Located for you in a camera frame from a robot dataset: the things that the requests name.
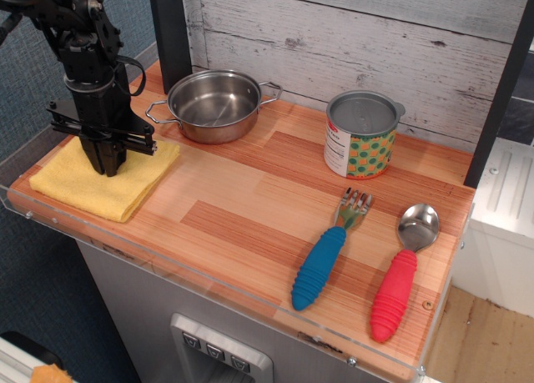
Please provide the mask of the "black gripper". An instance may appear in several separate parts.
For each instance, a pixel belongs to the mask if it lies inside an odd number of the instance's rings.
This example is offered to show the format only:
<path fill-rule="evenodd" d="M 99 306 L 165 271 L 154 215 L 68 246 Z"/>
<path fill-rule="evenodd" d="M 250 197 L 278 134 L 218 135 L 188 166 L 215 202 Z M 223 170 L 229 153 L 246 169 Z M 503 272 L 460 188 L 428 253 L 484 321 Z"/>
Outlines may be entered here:
<path fill-rule="evenodd" d="M 70 93 L 70 99 L 48 103 L 52 126 L 79 137 L 97 173 L 115 176 L 127 150 L 154 154 L 154 128 L 134 113 L 130 97 L 117 84 L 95 89 L 85 86 Z"/>

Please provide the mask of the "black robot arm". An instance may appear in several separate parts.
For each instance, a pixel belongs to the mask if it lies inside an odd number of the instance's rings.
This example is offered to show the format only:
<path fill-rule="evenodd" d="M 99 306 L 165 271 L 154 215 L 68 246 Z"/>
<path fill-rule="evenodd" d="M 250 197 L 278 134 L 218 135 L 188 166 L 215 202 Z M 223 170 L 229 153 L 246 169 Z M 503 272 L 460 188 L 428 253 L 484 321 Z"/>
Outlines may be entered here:
<path fill-rule="evenodd" d="M 52 101 L 55 130 L 79 137 L 84 153 L 99 174 L 113 177 L 127 152 L 152 155 L 154 127 L 131 109 L 126 67 L 142 65 L 120 55 L 120 31 L 109 20 L 103 0 L 1 0 L 8 19 L 1 25 L 7 35 L 24 17 L 46 38 L 63 65 L 63 81 L 72 97 Z"/>

